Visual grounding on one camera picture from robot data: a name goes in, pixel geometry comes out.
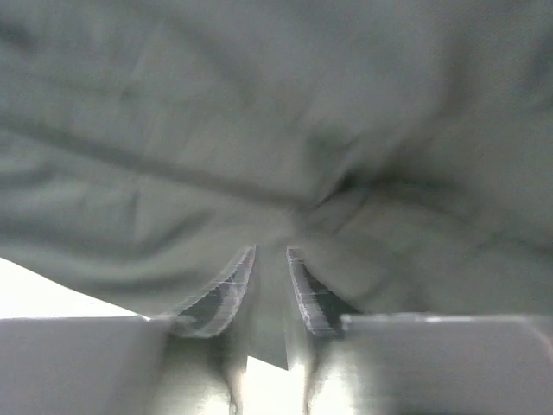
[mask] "gray fabric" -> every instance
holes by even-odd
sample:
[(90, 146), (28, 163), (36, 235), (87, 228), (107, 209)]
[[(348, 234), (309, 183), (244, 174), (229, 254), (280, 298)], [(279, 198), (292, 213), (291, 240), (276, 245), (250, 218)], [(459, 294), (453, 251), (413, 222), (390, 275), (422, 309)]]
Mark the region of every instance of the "gray fabric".
[(3, 0), (0, 255), (149, 314), (259, 244), (272, 361), (287, 244), (369, 311), (550, 310), (551, 45), (549, 0)]

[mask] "wrinkled fabric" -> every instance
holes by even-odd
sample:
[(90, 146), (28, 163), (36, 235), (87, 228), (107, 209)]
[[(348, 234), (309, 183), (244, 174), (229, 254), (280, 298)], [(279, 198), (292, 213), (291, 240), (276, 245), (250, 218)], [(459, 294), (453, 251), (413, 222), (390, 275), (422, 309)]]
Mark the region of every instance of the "wrinkled fabric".
[(154, 314), (286, 245), (370, 312), (550, 312), (553, 3), (4, 0), (0, 256)]

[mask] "gray cloth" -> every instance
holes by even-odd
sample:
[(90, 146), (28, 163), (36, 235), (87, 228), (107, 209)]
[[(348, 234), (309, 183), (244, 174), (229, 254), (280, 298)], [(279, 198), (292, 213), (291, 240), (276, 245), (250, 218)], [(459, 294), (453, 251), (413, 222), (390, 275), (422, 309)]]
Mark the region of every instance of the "gray cloth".
[(169, 309), (261, 247), (367, 311), (553, 306), (550, 0), (3, 0), (0, 256)]

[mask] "garment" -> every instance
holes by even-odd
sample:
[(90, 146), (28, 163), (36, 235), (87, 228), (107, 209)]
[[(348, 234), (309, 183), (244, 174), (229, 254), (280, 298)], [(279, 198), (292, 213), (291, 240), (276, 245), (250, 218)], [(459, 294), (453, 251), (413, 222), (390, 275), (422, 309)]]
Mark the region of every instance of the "garment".
[(4, 0), (0, 256), (154, 314), (260, 246), (367, 312), (549, 312), (553, 3)]

